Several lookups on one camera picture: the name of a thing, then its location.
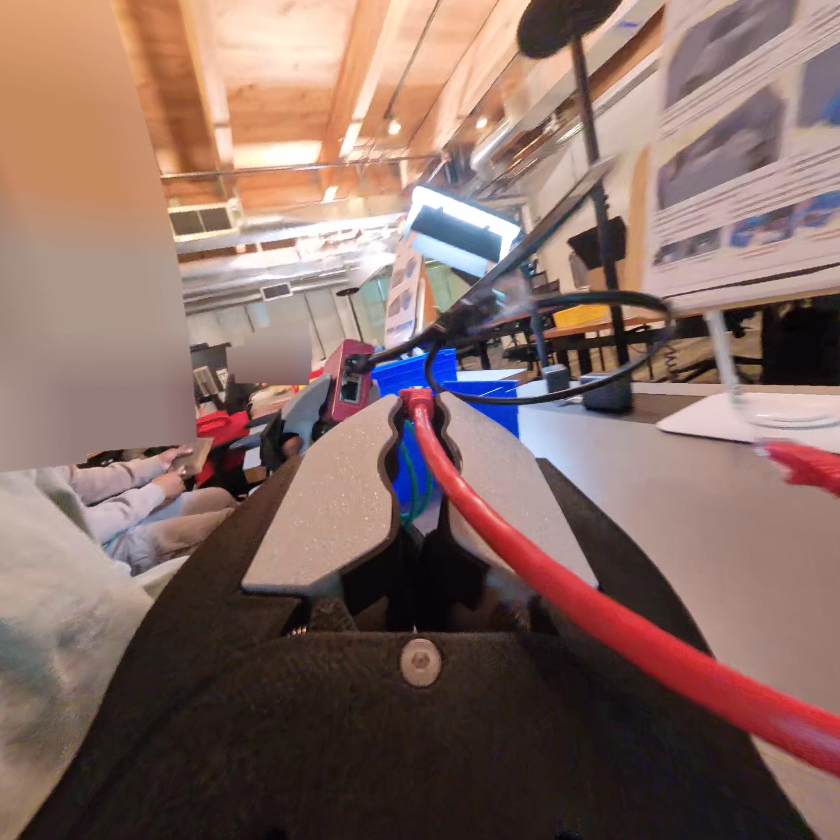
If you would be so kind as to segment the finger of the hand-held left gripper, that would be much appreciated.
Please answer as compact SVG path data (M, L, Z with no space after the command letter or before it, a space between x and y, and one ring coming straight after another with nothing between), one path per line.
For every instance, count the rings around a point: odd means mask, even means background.
M280 453L301 455L327 430L322 420L333 390L333 377L322 374L299 392L281 411Z

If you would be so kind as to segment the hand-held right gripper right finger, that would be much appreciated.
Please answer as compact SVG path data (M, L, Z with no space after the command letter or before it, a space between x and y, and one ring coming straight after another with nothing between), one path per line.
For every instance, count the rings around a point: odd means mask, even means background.
M598 581L536 458L519 438L450 393L435 397L434 428L466 483L513 528L593 590ZM452 617L487 617L537 594L445 498L423 561L433 596Z

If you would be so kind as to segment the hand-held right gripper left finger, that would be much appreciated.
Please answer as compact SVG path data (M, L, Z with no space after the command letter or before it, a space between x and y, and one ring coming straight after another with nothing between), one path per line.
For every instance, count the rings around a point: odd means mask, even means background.
M341 601L353 617L399 617L415 555L393 486L403 403L386 395L301 458L242 581L246 595Z

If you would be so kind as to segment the red ethernet splitter box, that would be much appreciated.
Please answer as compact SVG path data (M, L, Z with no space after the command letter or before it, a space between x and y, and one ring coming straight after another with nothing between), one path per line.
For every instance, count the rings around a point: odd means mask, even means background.
M323 373L330 378L330 387L322 420L327 425L340 424L381 398L371 373L353 373L349 367L352 358L369 356L373 351L368 343L345 339L326 360Z

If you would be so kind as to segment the slim floor lamp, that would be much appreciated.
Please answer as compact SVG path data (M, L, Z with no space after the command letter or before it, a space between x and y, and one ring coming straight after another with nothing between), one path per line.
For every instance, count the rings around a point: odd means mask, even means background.
M358 341L363 342L364 341L364 331L362 329L361 321L359 319L359 315L358 315L358 312L357 312L357 309L356 309L356 306L355 306L355 302L354 302L355 297L358 294L359 290L360 289L358 287L341 288L340 290L338 290L336 292L335 297L344 300L344 302L346 304L346 308L349 309L350 314L352 316L352 321L353 321L353 325L355 327L355 331L357 333Z

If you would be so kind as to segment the black power adapter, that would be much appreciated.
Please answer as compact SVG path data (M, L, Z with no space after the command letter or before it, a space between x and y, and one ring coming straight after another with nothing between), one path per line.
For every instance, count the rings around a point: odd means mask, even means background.
M628 375L620 378L605 372L581 375L581 386L595 384L599 387L582 395L585 410L603 414L627 414L634 409L633 380Z

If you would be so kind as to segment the black tripod stand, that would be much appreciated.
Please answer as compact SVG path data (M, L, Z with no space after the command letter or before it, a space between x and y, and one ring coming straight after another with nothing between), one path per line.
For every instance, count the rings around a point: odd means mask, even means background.
M545 339L545 316L539 303L540 293L543 291L544 283L541 281L543 274L539 271L538 260L531 258L530 261L524 263L520 267L520 272L523 279L525 279L528 287L529 300L529 324L532 340L535 344L541 377L544 381L549 381L551 358L549 346Z

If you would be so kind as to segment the wooden-edged background table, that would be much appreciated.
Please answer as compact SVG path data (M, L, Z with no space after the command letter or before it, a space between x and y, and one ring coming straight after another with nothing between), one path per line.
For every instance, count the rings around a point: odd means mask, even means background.
M623 319L628 348L640 344L646 352L659 341L663 316L641 308L625 308ZM551 363L565 364L579 373L593 371L593 363L599 364L600 371L607 371L611 363L618 364L612 323L556 329L552 316L546 315L544 326ZM459 340L455 357L461 371L526 368L529 379L540 373L527 317L493 322L476 336Z

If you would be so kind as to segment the yellow plastic bin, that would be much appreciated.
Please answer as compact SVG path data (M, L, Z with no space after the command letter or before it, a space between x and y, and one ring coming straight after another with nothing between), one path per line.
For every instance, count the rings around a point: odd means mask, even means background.
M609 306L584 304L556 311L552 320L556 329L572 329L599 322L611 324L612 314Z

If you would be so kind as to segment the studio light panel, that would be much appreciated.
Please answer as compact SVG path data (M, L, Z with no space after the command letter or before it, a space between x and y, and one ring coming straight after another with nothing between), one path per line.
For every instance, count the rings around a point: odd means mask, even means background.
M446 266L472 286L509 255L523 231L476 203L417 185L404 236L421 257Z

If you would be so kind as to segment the black floor lamp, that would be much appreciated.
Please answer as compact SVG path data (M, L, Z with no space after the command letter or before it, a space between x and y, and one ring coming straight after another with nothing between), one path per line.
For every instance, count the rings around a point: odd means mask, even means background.
M533 60L546 60L565 47L570 48L575 92L581 113L586 160L589 165L600 160L595 131L595 115L589 84L583 37L603 24L617 9L613 1L532 1L518 24L518 47ZM591 200L595 211L595 228L605 272L607 291L618 291L619 280L612 252L610 223L603 181L593 188ZM613 337L617 362L629 362L623 312L611 307Z

